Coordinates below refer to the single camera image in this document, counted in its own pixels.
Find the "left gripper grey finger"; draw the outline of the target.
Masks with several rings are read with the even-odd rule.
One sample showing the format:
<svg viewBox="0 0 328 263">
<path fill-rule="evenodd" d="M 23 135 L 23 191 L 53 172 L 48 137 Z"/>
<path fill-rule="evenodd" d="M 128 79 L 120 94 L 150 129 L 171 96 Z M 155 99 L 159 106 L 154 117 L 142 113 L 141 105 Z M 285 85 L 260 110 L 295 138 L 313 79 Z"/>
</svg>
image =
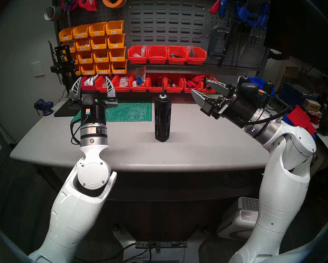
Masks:
<svg viewBox="0 0 328 263">
<path fill-rule="evenodd" d="M 107 98 L 116 98 L 116 90 L 111 80 L 106 76 Z"/>
<path fill-rule="evenodd" d="M 68 94 L 69 100 L 79 100 L 81 98 L 81 80 L 82 77 L 79 77 L 72 85 Z"/>
</svg>

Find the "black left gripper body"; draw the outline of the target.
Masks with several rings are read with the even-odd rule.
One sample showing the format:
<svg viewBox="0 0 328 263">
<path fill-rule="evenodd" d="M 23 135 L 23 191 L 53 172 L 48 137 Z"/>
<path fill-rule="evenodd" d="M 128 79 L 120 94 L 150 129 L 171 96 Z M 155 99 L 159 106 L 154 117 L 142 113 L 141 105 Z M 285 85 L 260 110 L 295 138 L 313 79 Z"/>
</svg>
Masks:
<svg viewBox="0 0 328 263">
<path fill-rule="evenodd" d="M 81 124 L 100 123 L 106 125 L 105 110 L 114 108 L 118 105 L 117 98 L 107 97 L 82 97 L 77 102 L 80 107 L 80 116 L 76 116 L 71 121 L 71 124 L 81 122 Z"/>
</svg>

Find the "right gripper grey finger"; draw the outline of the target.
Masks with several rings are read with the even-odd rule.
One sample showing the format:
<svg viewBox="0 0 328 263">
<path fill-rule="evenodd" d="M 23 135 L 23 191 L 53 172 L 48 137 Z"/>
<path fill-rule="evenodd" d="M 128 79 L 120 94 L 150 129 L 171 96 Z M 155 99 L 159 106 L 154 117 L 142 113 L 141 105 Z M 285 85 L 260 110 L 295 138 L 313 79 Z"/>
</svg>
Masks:
<svg viewBox="0 0 328 263">
<path fill-rule="evenodd" d="M 206 80 L 206 84 L 224 97 L 231 97 L 236 91 L 236 87 L 228 83 L 224 84 L 214 80 Z"/>
<path fill-rule="evenodd" d="M 191 89 L 191 94 L 195 102 L 200 107 L 200 111 L 202 111 L 205 115 L 212 116 L 214 113 L 219 114 L 222 103 L 221 99 L 210 98 L 202 92 L 194 89 Z"/>
</svg>

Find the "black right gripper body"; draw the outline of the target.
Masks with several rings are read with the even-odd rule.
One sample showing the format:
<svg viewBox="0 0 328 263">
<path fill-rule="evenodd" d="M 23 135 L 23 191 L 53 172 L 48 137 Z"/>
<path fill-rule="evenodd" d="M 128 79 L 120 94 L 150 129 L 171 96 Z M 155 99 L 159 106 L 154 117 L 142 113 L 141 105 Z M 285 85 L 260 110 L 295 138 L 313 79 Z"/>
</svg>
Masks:
<svg viewBox="0 0 328 263">
<path fill-rule="evenodd" d="M 216 120 L 224 118 L 239 128 L 245 128 L 241 121 L 253 121 L 259 113 L 259 109 L 248 98 L 235 94 L 231 99 L 224 100 L 224 96 L 212 98 L 215 103 L 215 111 L 212 117 Z"/>
</svg>

